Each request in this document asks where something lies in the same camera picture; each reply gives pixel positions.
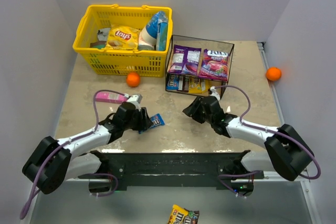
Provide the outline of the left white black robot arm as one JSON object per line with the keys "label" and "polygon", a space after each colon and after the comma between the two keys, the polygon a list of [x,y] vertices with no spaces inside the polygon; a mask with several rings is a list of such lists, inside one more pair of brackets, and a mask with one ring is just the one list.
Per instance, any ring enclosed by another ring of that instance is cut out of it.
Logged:
{"label": "left white black robot arm", "polygon": [[145,131],[153,125],[145,107],[140,109],[130,102],[122,103],[96,128],[80,134],[60,138],[45,137],[37,145],[22,173],[44,194],[55,191],[66,179],[69,165],[87,151],[119,139],[124,131]]}

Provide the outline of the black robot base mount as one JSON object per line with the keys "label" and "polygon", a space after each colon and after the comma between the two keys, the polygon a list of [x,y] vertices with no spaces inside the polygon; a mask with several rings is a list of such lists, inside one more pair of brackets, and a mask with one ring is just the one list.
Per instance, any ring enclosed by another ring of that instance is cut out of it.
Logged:
{"label": "black robot base mount", "polygon": [[254,180],[263,179],[263,172],[251,174],[240,163],[241,153],[100,153],[97,172],[80,179],[89,180],[91,193],[106,193],[115,187],[215,187],[248,196]]}

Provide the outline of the small yellow candy bag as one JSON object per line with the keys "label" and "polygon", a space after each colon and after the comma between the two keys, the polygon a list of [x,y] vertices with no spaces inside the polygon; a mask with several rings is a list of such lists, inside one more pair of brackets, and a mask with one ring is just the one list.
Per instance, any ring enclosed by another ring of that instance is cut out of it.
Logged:
{"label": "small yellow candy bag", "polygon": [[202,93],[207,93],[210,88],[210,81],[207,79],[201,79],[200,84]]}

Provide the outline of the purple Fox's berries bag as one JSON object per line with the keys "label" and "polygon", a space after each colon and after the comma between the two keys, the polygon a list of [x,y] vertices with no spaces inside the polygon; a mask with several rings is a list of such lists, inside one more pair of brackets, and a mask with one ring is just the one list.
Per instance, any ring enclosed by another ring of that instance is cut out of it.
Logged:
{"label": "purple Fox's berries bag", "polygon": [[205,49],[201,68],[198,72],[199,78],[227,81],[229,69],[229,54],[222,51]]}

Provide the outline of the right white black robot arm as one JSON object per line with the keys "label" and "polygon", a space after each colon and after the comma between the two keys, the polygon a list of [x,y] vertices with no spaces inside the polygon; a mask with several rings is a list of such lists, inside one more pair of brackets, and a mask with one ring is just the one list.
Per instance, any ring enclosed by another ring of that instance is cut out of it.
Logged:
{"label": "right white black robot arm", "polygon": [[248,151],[244,154],[239,159],[240,167],[229,169],[232,178],[239,173],[250,175],[257,171],[268,171],[294,181],[315,161],[314,153],[291,125],[267,127],[245,121],[224,112],[213,96],[196,97],[183,113],[198,123],[209,123],[218,135],[244,140],[266,150],[264,153]]}

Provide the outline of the yellow M&M bag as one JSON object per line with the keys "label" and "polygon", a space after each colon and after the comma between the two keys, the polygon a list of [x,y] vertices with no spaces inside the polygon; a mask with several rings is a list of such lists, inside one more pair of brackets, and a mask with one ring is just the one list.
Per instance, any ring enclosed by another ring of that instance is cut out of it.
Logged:
{"label": "yellow M&M bag", "polygon": [[201,81],[199,78],[189,78],[188,84],[189,93],[202,93]]}

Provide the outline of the brown chocolate bar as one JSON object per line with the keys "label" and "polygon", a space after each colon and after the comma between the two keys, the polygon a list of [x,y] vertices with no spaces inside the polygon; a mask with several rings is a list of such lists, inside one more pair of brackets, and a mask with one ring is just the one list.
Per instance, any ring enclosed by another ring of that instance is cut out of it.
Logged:
{"label": "brown chocolate bar", "polygon": [[179,76],[179,85],[177,90],[189,93],[189,80],[190,78],[188,76]]}

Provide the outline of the blue M&M bag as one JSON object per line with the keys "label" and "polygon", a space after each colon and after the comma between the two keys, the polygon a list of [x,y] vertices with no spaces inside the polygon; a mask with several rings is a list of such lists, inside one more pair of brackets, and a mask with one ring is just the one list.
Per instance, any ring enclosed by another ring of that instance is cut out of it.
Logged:
{"label": "blue M&M bag", "polygon": [[145,132],[145,131],[147,131],[149,129],[155,128],[157,126],[164,126],[165,125],[165,123],[164,123],[164,121],[163,121],[163,119],[162,119],[162,117],[161,117],[161,115],[159,113],[151,116],[150,120],[152,122],[152,125],[148,129],[146,129],[146,130],[138,131],[139,134],[142,134],[143,132]]}
{"label": "blue M&M bag", "polygon": [[178,90],[179,88],[179,75],[170,74],[167,80],[166,89],[167,90]]}

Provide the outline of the purple candy bag back side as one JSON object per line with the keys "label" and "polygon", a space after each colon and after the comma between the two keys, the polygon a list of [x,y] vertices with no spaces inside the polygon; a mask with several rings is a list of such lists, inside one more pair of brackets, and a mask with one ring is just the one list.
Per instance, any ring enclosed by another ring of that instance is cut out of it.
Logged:
{"label": "purple candy bag back side", "polygon": [[168,73],[197,76],[201,48],[174,45],[173,58]]}

